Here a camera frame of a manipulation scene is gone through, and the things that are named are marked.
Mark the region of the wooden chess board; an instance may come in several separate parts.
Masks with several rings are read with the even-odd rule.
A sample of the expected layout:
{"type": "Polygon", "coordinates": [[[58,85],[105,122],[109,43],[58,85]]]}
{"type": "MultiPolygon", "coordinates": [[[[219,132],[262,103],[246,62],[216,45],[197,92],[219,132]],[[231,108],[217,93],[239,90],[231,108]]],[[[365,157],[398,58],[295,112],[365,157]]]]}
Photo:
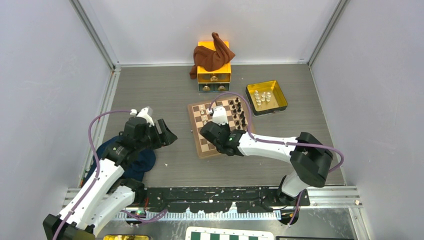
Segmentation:
{"type": "Polygon", "coordinates": [[[250,108],[242,97],[192,103],[188,113],[199,158],[243,157],[242,146],[253,142],[249,139],[249,133],[253,133],[250,108]]]}

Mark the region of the yellow metal tray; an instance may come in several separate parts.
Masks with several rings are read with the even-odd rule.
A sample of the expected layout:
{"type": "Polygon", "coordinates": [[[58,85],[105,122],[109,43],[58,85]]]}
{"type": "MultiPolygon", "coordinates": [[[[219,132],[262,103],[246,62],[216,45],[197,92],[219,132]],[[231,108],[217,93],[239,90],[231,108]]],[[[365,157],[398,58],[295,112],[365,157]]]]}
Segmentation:
{"type": "Polygon", "coordinates": [[[288,102],[277,80],[248,84],[245,93],[254,116],[284,111],[288,102]]]}

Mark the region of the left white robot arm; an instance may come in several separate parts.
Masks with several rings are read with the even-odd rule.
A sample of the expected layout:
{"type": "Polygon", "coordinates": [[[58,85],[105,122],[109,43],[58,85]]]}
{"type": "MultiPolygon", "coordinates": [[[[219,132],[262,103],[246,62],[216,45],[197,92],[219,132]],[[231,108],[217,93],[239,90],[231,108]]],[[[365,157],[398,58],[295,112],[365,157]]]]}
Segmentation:
{"type": "Polygon", "coordinates": [[[177,140],[163,119],[154,121],[147,106],[128,111],[130,118],[123,131],[105,145],[98,155],[93,143],[93,124],[88,127],[88,140],[94,156],[95,170],[70,203],[57,215],[49,214],[43,228],[49,240],[94,240],[105,225],[125,207],[141,206],[146,200],[145,185],[135,176],[126,176],[141,153],[169,146],[177,140]]]}

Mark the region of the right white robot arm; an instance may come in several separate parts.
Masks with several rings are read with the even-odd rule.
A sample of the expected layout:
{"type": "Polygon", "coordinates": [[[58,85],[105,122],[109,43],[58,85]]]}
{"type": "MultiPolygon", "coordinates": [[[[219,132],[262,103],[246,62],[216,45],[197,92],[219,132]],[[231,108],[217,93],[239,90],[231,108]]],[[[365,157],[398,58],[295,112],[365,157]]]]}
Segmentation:
{"type": "Polygon", "coordinates": [[[199,131],[217,151],[227,156],[259,156],[291,164],[294,171],[283,177],[277,198],[291,205],[308,187],[322,188],[326,184],[333,154],[313,135],[302,132],[298,137],[278,138],[253,134],[242,129],[231,130],[223,106],[207,109],[211,117],[199,131]]]}

